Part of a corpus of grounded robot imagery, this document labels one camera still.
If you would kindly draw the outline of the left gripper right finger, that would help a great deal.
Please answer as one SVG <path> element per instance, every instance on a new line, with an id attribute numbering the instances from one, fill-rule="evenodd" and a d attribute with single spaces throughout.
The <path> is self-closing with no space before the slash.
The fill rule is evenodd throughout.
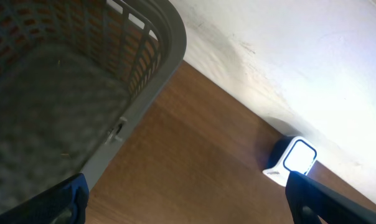
<path id="1" fill-rule="evenodd" d="M 289 174 L 285 195 L 295 224 L 376 224 L 376 213 L 308 176 Z"/>

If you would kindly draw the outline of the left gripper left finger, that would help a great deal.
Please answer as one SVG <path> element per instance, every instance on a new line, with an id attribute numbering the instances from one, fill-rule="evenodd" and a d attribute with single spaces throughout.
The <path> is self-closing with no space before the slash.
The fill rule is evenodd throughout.
<path id="1" fill-rule="evenodd" d="M 89 189 L 82 173 L 75 174 L 30 200 L 0 214 L 0 223 L 51 223 L 64 210 L 71 211 L 67 223 L 84 224 Z"/>

